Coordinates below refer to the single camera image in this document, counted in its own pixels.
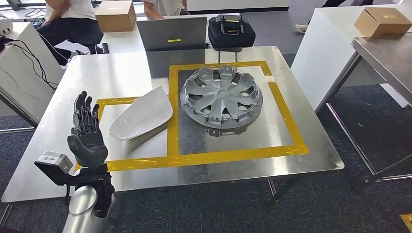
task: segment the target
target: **black pants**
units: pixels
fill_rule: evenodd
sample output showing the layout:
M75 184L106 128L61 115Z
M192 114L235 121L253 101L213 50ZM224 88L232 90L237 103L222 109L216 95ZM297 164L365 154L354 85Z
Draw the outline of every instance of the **black pants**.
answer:
M338 7L346 0L327 0L322 7ZM363 0L362 6L373 5L374 0Z
M103 38L97 21L89 18L57 18L52 22L43 24L36 29L51 46L58 45L65 40L72 43L78 43L89 48L91 54L95 54L94 46L99 44ZM54 49L44 41L50 49L57 62L65 66L67 59L71 56L71 51L54 48L64 58L56 53Z

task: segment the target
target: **sneaker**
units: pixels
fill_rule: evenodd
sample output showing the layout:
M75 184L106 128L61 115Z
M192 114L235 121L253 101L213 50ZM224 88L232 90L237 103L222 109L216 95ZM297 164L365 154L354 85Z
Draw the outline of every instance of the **sneaker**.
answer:
M308 24L296 24L295 28L298 32L305 34L308 29Z

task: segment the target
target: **white plastic part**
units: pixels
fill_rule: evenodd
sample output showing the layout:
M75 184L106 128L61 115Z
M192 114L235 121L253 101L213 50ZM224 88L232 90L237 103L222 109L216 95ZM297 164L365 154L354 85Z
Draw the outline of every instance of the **white plastic part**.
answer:
M11 19L0 15L0 35L7 35L13 31L13 23Z
M161 86L134 101L109 128L119 140L129 140L166 123L173 114L172 105Z

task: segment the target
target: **yellow label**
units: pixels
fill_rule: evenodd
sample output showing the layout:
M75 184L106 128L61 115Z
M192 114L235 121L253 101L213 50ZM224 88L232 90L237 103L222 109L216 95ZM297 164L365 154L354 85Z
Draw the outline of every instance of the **yellow label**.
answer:
M168 40L169 43L170 42L180 42L180 41L182 41L182 40L181 39Z

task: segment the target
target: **cardboard box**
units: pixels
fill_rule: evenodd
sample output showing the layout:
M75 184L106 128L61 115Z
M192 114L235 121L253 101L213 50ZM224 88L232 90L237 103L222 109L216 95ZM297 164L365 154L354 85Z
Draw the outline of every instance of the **cardboard box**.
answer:
M136 24L132 1L102 1L96 19L104 33L131 32Z
M366 7L355 22L355 27L364 36L405 34L410 22L393 7Z

